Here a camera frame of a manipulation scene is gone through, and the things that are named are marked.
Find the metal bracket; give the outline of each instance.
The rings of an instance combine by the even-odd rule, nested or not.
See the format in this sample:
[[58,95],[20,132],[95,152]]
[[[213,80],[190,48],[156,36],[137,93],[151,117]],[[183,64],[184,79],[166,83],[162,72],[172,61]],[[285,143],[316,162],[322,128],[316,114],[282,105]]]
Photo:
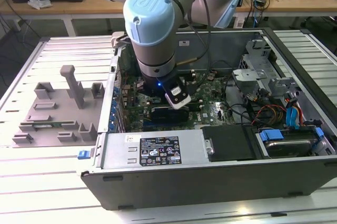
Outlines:
[[272,50],[265,40],[251,40],[246,45],[246,50],[251,56],[269,56]]
[[293,78],[272,78],[268,86],[273,96],[283,96],[295,84],[296,82]]

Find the wooden desk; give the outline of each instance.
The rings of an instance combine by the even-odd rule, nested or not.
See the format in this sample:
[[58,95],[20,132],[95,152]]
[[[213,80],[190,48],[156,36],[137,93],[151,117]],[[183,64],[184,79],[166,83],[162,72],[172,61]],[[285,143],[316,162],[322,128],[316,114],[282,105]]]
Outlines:
[[[61,19],[69,36],[76,36],[73,25],[74,19],[123,18],[123,4],[106,0],[83,0],[80,3],[52,2],[50,8],[36,10],[26,3],[14,4],[12,7],[24,19]],[[243,6],[237,8],[236,24],[247,17],[250,10],[250,0],[244,0]],[[0,0],[0,13],[5,19],[13,20],[18,17],[6,4]],[[271,0],[264,16],[334,16],[337,15],[337,1],[332,0]]]

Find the warning label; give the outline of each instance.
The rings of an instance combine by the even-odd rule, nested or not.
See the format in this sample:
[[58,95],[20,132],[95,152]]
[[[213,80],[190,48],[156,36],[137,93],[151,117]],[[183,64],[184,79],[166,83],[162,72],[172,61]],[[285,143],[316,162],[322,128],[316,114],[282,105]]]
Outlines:
[[182,163],[178,136],[141,138],[140,154],[142,166]]

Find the blue clip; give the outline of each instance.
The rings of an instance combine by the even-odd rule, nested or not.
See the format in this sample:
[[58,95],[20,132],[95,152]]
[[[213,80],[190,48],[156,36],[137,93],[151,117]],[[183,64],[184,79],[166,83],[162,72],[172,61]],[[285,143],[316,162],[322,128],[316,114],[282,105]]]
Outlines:
[[299,129],[300,127],[296,124],[296,118],[297,118],[297,110],[293,107],[287,108],[285,118],[285,123],[287,124],[287,126]]
[[262,141],[283,140],[284,137],[279,129],[267,129],[260,133]]
[[316,134],[319,138],[319,140],[321,140],[324,137],[324,132],[321,128],[315,128]]
[[290,126],[291,111],[292,111],[292,107],[289,107],[286,109],[285,123],[287,126]]
[[90,151],[81,150],[80,153],[78,153],[77,159],[78,160],[90,159]]

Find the table leg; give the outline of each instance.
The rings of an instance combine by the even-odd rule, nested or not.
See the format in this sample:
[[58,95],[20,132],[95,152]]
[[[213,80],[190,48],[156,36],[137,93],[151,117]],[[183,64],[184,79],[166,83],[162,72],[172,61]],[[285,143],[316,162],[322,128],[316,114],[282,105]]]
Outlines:
[[71,18],[63,19],[65,28],[67,29],[68,36],[77,36],[77,31],[75,29],[73,20]]
[[15,32],[21,31],[21,27],[19,26],[19,20],[7,20],[6,22]]
[[233,28],[243,28],[243,24],[244,24],[245,19],[246,19],[245,16],[238,15],[235,18],[235,22],[234,22],[234,27]]
[[109,34],[112,34],[112,25],[111,25],[110,19],[109,19],[109,18],[108,18],[108,19],[105,19],[105,21],[106,21],[107,32],[108,32]]
[[289,26],[289,28],[297,29],[298,28],[297,23],[298,23],[299,19],[300,19],[299,17],[295,17],[292,24]]

